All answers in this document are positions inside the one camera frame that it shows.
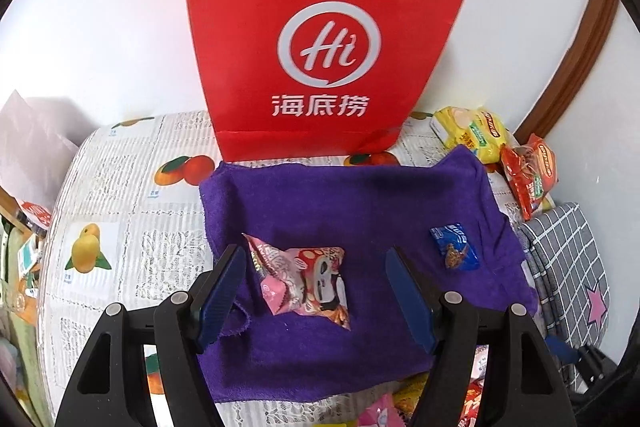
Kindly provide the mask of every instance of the hi logo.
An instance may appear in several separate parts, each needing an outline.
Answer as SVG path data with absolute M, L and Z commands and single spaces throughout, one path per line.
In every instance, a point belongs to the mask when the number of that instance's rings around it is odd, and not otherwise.
M 278 59 L 300 84 L 339 87 L 373 67 L 381 43 L 371 15 L 353 4 L 327 1 L 300 10 L 285 24 Z

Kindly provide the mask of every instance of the blue snack package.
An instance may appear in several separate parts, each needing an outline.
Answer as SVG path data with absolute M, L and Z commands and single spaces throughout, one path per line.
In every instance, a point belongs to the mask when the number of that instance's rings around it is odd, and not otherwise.
M 480 267 L 478 254 L 473 245 L 466 238 L 460 223 L 436 227 L 430 230 L 438 244 L 444 266 L 452 270 L 477 270 Z

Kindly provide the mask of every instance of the gray checkered fabric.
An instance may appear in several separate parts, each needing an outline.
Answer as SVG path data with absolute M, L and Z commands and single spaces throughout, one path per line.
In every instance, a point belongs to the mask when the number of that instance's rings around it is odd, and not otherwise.
M 599 346 L 609 318 L 609 285 L 593 235 L 580 206 L 563 203 L 520 225 L 518 236 L 540 295 L 546 331 L 567 344 Z M 590 322 L 590 293 L 600 293 L 607 312 Z M 569 389 L 580 376 L 573 365 L 561 367 Z

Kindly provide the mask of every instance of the white wall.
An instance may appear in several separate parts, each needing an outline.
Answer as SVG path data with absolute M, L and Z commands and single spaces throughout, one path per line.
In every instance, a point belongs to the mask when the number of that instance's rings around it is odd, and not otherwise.
M 419 107 L 485 104 L 515 128 L 586 0 L 466 0 Z M 204 108 L 185 0 L 14 0 L 0 21 L 0 103 L 17 88 L 75 142 L 99 124 Z
M 586 83 L 547 137 L 558 153 L 556 201 L 578 201 L 610 291 L 602 350 L 618 360 L 640 301 L 640 34 L 620 6 Z

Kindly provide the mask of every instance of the purple cloth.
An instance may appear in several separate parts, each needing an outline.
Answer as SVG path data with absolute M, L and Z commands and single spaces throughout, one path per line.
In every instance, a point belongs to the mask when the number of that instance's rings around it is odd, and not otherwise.
M 348 331 L 325 317 L 271 315 L 248 263 L 225 323 L 232 336 L 200 356 L 215 401 L 315 401 L 428 370 L 431 357 L 412 339 L 386 279 L 385 252 L 394 245 L 443 291 L 499 310 L 516 301 L 531 314 L 537 309 L 520 267 L 522 247 L 484 166 L 462 146 L 432 168 L 221 164 L 200 194 L 216 258 L 230 243 L 246 247 L 242 232 L 282 250 L 343 247 L 351 318 Z M 450 223 L 462 223 L 478 270 L 444 267 L 429 229 Z

